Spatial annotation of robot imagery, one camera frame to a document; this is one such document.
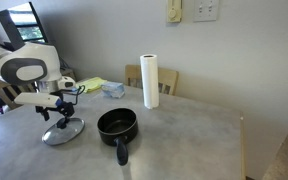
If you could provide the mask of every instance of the wooden chair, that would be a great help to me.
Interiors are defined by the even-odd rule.
[[[16,104],[14,99],[21,92],[36,92],[34,84],[26,86],[13,86],[5,81],[0,80],[0,98],[9,106],[10,109],[20,107],[20,104]]]
[[[174,70],[158,68],[158,89],[160,93],[175,95],[179,73]],[[143,88],[140,65],[125,66],[125,85]]]

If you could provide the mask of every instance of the black frying pan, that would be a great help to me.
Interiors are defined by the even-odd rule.
[[[130,109],[120,108],[105,113],[97,123],[102,141],[109,146],[116,146],[119,165],[128,161],[126,144],[132,141],[138,132],[135,113]]]

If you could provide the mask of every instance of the white wall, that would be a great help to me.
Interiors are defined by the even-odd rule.
[[[0,10],[24,0],[1,1]],[[216,22],[166,23],[166,1],[33,0],[47,35],[78,78],[124,79],[156,53],[180,72],[178,96],[240,109],[247,174],[260,179],[288,132],[288,0],[221,0]],[[0,40],[6,39],[0,25]]]

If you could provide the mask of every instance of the stainless steel table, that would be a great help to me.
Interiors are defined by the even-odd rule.
[[[59,146],[48,146],[41,137],[60,114],[51,113],[52,120],[44,122],[33,106],[25,105],[0,116],[0,179],[242,178],[239,111],[164,94],[159,107],[149,110],[142,94],[126,87],[121,99],[100,91],[81,95],[74,116],[85,120],[85,129]],[[139,123],[123,167],[116,163],[115,148],[102,143],[97,131],[100,116],[120,107],[132,109]]]

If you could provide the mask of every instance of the paper towel roll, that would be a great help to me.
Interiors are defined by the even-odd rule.
[[[146,54],[141,56],[140,59],[144,105],[152,109],[159,105],[157,56]]]

